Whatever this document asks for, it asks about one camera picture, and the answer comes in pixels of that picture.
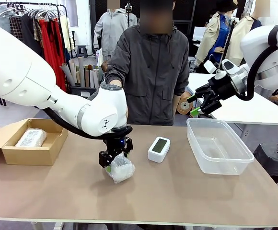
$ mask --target person's hand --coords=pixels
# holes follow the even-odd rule
[[[222,48],[222,47],[216,47],[216,48],[215,48],[215,53],[221,53],[221,54],[223,54],[223,53],[224,53],[224,48]]]

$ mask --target table edge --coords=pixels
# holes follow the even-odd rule
[[[96,223],[96,224],[150,224],[150,225],[177,225],[177,226],[195,226],[195,227],[234,227],[234,228],[274,228],[278,225],[212,225],[212,224],[193,224],[193,223],[171,223],[171,222],[151,222],[151,221],[126,221],[126,220],[85,220],[85,219],[38,219],[38,218],[4,218],[2,221],[19,222],[63,222],[63,223]]]

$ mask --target cardboard box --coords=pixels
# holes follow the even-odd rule
[[[47,132],[41,147],[15,147],[28,128],[40,128]],[[0,129],[0,149],[7,164],[53,165],[68,131],[51,119],[26,119]]]

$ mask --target box flap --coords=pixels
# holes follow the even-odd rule
[[[29,119],[22,120],[10,125],[0,128],[0,148],[2,148],[8,140],[23,126],[28,122]]]

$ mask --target wrapped package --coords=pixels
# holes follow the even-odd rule
[[[115,157],[110,164],[110,169],[106,171],[117,184],[130,178],[135,172],[135,166],[121,153]]]
[[[46,132],[38,128],[28,128],[20,138],[16,147],[41,147],[46,138]]]

